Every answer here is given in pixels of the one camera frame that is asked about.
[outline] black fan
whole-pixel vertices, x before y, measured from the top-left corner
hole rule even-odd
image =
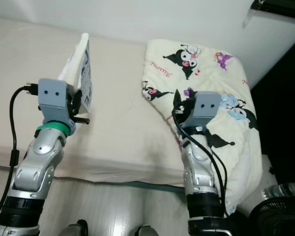
[[[249,221],[256,236],[295,236],[295,197],[260,203],[252,210]]]

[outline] purple cartoon character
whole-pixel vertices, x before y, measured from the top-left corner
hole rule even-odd
[[[223,53],[216,53],[214,55],[214,58],[217,60],[217,63],[220,64],[220,67],[224,70],[226,70],[226,61],[228,59],[231,59],[233,56],[230,56],[230,55],[226,55],[226,54],[223,54]]]

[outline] black shoe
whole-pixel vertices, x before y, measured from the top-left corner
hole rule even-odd
[[[150,225],[142,225],[138,231],[134,234],[135,236],[159,236],[158,233]]]
[[[89,236],[89,227],[86,220],[78,220],[77,224],[81,226],[81,229],[82,229],[81,236]]]

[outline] mattress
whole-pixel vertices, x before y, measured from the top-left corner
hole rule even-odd
[[[12,148],[8,106],[12,93],[40,78],[56,79],[80,39],[79,32],[0,19],[0,166]],[[142,95],[146,45],[91,36],[93,98],[89,125],[68,137],[57,177],[93,182],[142,181],[183,186],[180,149],[170,126]],[[36,96],[22,93],[14,106],[18,149],[24,155],[43,116]],[[250,193],[262,174],[249,162]]]

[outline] black power cord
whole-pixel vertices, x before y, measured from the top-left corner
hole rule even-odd
[[[13,149],[11,151],[11,156],[10,156],[10,169],[9,169],[9,175],[8,179],[5,185],[5,189],[3,191],[3,195],[0,200],[0,211],[3,206],[3,203],[6,199],[6,195],[9,191],[9,187],[12,181],[13,177],[13,171],[14,167],[18,165],[19,163],[19,154],[20,151],[17,150],[17,139],[16,139],[16,132],[15,132],[15,126],[14,126],[14,118],[13,118],[13,107],[14,107],[14,101],[17,95],[22,92],[22,91],[29,91],[30,94],[32,95],[38,95],[38,85],[37,84],[31,84],[30,86],[23,86],[18,88],[12,95],[11,100],[10,100],[10,107],[9,107],[9,115],[10,115],[10,124],[11,124],[11,130],[12,130],[12,137],[13,137]]]
[[[210,160],[211,160],[211,162],[212,162],[212,164],[213,164],[213,166],[214,166],[214,168],[216,170],[217,178],[218,178],[220,189],[221,189],[221,205],[224,208],[224,213],[226,214],[227,217],[229,217],[229,215],[228,215],[228,213],[226,211],[226,205],[225,205],[225,194],[226,194],[226,186],[227,186],[227,170],[226,170],[226,167],[225,167],[223,161],[221,160],[221,158],[218,157],[218,155],[211,150],[212,153],[216,156],[216,158],[219,160],[219,162],[223,166],[223,169],[224,169],[224,172],[225,172],[225,183],[223,184],[223,180],[222,180],[220,170],[218,169],[218,166],[216,164],[216,161],[214,160],[213,155],[202,144],[200,144],[197,140],[195,140],[189,134],[187,134],[183,130],[181,125],[178,123],[177,118],[176,118],[176,110],[178,110],[180,106],[183,106],[183,104],[182,103],[176,104],[174,106],[174,109],[172,110],[172,116],[173,116],[174,123],[175,123],[177,129],[181,132],[181,134],[183,134],[187,139],[189,139],[195,145],[197,145],[200,149],[202,149],[208,155],[208,157],[210,158]]]

